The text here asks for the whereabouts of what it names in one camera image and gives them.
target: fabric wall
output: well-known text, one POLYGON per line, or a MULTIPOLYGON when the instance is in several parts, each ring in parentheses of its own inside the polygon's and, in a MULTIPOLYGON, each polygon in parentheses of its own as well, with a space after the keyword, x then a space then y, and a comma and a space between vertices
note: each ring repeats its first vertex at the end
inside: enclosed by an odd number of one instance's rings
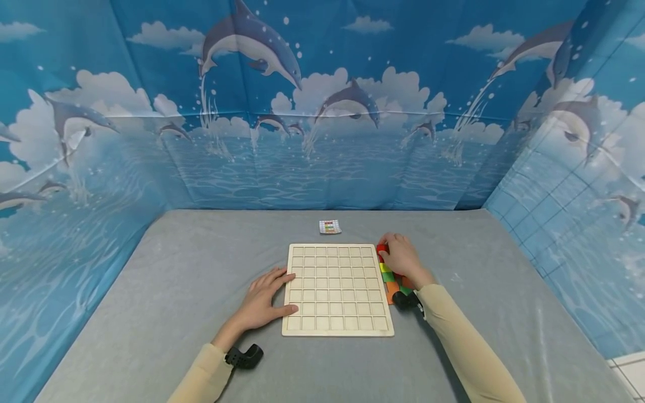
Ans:
POLYGON ((592 3, 0 0, 0 400, 164 211, 481 207, 527 96, 602 65, 592 3))
POLYGON ((486 203, 607 359, 645 350, 644 15, 601 15, 580 71, 531 93, 528 147, 486 203))

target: table surface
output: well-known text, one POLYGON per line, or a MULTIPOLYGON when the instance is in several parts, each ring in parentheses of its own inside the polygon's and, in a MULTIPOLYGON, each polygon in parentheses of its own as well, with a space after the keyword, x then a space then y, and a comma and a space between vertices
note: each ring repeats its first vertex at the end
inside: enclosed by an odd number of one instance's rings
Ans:
MULTIPOLYGON (((487 211, 188 211, 146 232, 37 402, 164 402, 250 282, 291 243, 405 233, 505 363, 528 402, 632 401, 487 211), (320 235, 319 220, 342 233, 320 235)), ((278 294, 276 301, 283 300, 278 294)), ((394 307, 390 338, 247 334, 264 358, 221 402, 467 402, 432 329, 394 307)))

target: green block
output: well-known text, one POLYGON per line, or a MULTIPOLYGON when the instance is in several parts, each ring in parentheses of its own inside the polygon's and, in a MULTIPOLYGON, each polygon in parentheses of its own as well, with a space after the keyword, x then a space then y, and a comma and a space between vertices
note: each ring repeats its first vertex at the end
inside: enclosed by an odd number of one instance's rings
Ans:
POLYGON ((383 282, 394 282, 394 273, 391 271, 387 271, 386 273, 381 273, 381 276, 383 277, 383 282))

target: left hand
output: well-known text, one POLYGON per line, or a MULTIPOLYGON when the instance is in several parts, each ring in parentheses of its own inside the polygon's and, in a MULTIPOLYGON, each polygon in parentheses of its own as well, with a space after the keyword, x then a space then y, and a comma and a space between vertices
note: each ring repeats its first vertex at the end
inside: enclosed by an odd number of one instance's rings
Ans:
POLYGON ((274 307, 272 304, 273 296, 280 287, 295 278, 295 274, 285 273, 286 268, 274 268, 253 281, 242 305, 211 343, 226 352, 245 331, 261 328, 275 319, 295 313, 298 310, 296 305, 274 307))

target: beige long-sleeve shirt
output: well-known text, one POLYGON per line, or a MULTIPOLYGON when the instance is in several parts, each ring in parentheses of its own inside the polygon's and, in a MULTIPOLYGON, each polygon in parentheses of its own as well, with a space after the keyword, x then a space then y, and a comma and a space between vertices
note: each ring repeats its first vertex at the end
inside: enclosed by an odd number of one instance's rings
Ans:
MULTIPOLYGON (((473 403, 525 403, 524 396, 499 357, 459 309, 445 288, 430 284, 417 296, 426 321, 437 332, 455 372, 473 403)), ((225 353, 211 344, 195 362, 168 403, 212 403, 224 390, 233 368, 225 353)))

